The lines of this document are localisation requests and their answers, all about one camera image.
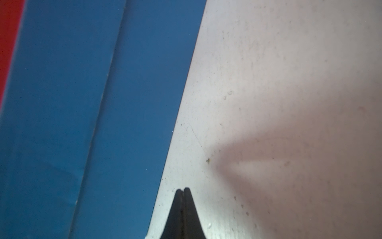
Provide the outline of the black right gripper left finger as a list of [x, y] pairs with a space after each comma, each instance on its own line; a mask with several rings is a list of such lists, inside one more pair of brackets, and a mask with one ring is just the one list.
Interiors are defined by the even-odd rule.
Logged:
[[170, 212], [160, 239], [183, 238], [183, 191], [175, 193]]

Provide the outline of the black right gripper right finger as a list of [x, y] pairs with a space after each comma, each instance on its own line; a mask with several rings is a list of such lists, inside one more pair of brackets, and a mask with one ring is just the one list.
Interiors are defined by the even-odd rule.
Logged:
[[206, 239], [190, 188], [183, 191], [183, 239]]

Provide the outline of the blue shoebox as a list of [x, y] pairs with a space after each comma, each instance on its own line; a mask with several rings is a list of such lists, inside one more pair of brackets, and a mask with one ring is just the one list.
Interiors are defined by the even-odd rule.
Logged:
[[205, 1], [26, 1], [1, 108], [1, 238], [143, 239]]

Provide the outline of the red shoebox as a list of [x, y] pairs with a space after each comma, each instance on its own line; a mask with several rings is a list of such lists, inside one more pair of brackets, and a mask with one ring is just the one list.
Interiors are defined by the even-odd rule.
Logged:
[[1, 103], [23, 15], [25, 0], [1, 0]]

